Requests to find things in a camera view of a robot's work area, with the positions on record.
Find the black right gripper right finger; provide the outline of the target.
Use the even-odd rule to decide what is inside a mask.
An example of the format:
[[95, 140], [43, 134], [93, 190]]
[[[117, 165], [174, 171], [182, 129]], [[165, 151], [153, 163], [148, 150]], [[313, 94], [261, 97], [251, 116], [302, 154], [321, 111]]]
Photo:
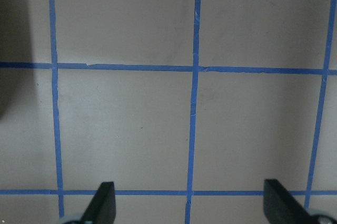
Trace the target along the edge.
[[310, 215], [277, 179], [264, 180], [264, 215], [269, 223], [325, 223], [324, 215]]

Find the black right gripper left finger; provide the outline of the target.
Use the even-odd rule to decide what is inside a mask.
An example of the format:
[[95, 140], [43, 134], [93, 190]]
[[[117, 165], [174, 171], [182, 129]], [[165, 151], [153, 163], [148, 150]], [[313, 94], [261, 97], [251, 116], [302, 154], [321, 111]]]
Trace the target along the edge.
[[80, 218], [80, 223], [113, 224], [116, 218], [114, 182], [102, 182]]

